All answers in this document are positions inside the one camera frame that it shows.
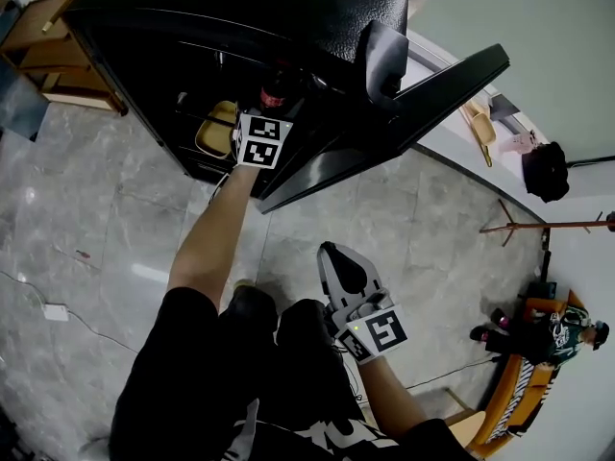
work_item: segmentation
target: pink object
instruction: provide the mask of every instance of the pink object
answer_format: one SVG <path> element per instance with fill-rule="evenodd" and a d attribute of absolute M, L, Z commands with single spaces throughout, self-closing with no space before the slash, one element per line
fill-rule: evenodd
<path fill-rule="evenodd" d="M 516 152 L 517 154 L 529 154 L 538 146 L 534 132 L 515 134 L 507 141 L 500 144 L 500 152 Z"/>

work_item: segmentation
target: orange sofa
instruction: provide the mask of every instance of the orange sofa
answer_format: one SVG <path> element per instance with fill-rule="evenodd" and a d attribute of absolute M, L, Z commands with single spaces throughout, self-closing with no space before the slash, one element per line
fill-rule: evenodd
<path fill-rule="evenodd" d="M 573 291 L 570 291 L 567 303 L 527 299 L 523 319 L 530 321 L 533 309 L 562 314 L 568 305 L 584 307 Z M 558 370 L 543 371 L 521 355 L 511 355 L 485 410 L 484 423 L 468 448 L 486 458 L 513 437 L 521 437 L 538 415 L 557 374 Z"/>

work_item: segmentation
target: seated person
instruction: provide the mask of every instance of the seated person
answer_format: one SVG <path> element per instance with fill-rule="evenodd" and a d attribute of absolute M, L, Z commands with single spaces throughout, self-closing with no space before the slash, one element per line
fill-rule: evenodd
<path fill-rule="evenodd" d="M 554 370 L 567 362 L 581 348 L 590 345 L 597 350 L 608 338 L 608 324 L 592 325 L 585 309 L 569 305 L 563 316 L 532 311 L 533 323 L 511 320 L 501 309 L 491 314 L 491 321 L 508 334 L 487 327 L 475 327 L 470 338 L 484 342 L 488 352 L 517 353 L 541 369 Z"/>

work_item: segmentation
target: black refrigerator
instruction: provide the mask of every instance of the black refrigerator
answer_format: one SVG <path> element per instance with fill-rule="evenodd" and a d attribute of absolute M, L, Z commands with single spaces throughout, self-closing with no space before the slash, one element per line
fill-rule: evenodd
<path fill-rule="evenodd" d="M 63 18 L 188 176 L 234 167 L 195 147 L 220 101 L 292 122 L 252 193 L 267 212 L 401 155 L 509 66 L 496 44 L 400 90 L 406 12 L 407 0 L 74 0 Z M 263 103 L 280 77 L 283 105 Z"/>

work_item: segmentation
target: black cap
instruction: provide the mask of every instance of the black cap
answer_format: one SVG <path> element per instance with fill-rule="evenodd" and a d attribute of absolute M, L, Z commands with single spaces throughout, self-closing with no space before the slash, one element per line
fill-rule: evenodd
<path fill-rule="evenodd" d="M 600 348 L 600 345 L 602 343 L 606 342 L 606 339 L 608 338 L 608 324 L 603 323 L 602 321 L 597 321 L 596 324 L 594 325 L 594 328 L 596 329 L 596 339 L 594 340 L 594 350 L 597 350 Z"/>

